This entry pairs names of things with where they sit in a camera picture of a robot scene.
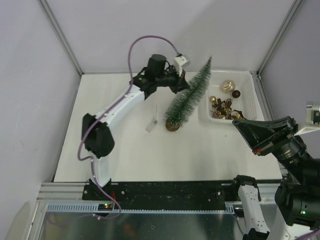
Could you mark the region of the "small green christmas tree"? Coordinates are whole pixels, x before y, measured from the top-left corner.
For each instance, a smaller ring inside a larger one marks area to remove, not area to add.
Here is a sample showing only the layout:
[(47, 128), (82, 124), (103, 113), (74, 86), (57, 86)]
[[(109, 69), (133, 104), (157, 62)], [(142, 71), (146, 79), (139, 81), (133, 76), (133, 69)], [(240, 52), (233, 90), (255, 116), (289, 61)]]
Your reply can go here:
[(171, 101), (164, 114), (167, 131), (176, 132), (189, 121), (209, 87), (211, 66), (212, 57), (206, 61), (199, 72), (189, 81), (189, 88), (178, 93)]

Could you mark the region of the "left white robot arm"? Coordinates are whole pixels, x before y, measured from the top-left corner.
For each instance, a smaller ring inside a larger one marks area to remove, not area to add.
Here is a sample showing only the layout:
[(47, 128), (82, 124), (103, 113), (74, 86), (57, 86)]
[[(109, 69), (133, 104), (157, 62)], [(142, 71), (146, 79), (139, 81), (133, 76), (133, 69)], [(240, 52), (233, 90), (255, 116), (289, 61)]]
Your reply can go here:
[(87, 113), (82, 118), (81, 142), (91, 152), (91, 180), (96, 184), (93, 194), (100, 200), (110, 196), (111, 188), (108, 156), (115, 147), (112, 131), (136, 105), (145, 101), (158, 87), (168, 87), (173, 93), (189, 89), (185, 67), (189, 59), (179, 54), (173, 64), (161, 54), (153, 54), (145, 66), (130, 82), (128, 90), (110, 106), (97, 114)]

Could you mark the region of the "clear fairy light battery box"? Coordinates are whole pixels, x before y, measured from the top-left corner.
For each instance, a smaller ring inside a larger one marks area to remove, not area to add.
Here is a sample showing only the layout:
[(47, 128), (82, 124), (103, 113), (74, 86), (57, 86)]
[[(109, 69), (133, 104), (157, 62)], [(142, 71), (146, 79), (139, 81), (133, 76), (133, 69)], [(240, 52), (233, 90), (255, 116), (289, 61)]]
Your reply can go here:
[(153, 129), (157, 126), (158, 124), (158, 120), (157, 119), (153, 119), (148, 125), (147, 127), (145, 128), (145, 130), (148, 132), (148, 133), (151, 133), (153, 131)]

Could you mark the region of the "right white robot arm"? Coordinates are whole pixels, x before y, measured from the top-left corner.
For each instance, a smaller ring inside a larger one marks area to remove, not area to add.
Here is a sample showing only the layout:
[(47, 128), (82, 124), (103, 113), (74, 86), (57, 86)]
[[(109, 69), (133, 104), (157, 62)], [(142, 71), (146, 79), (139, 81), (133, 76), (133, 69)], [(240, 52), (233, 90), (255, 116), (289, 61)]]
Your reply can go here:
[(308, 240), (320, 233), (320, 160), (307, 152), (301, 136), (318, 131), (313, 122), (297, 124), (289, 116), (274, 121), (235, 119), (232, 124), (253, 154), (273, 154), (297, 183), (283, 181), (274, 200), (277, 205), (272, 228), (262, 224), (259, 192), (254, 178), (238, 175), (230, 188), (231, 196), (242, 202), (246, 220), (245, 240)]

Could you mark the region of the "white plastic basket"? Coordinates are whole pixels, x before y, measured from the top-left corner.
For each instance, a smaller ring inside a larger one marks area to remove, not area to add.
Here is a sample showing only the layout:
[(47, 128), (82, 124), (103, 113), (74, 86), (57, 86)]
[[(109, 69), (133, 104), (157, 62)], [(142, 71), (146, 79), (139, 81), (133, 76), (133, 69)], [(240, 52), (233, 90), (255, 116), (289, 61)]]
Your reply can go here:
[[(233, 98), (229, 92), (222, 89), (225, 81), (233, 81), (235, 89), (240, 92), (240, 97)], [(253, 76), (249, 71), (238, 70), (212, 70), (209, 86), (202, 100), (198, 105), (199, 120), (206, 124), (230, 124), (232, 121), (227, 119), (213, 118), (213, 103), (210, 97), (216, 97), (221, 101), (232, 99), (232, 110), (241, 111), (248, 120), (261, 121), (264, 119), (262, 110), (256, 94)]]

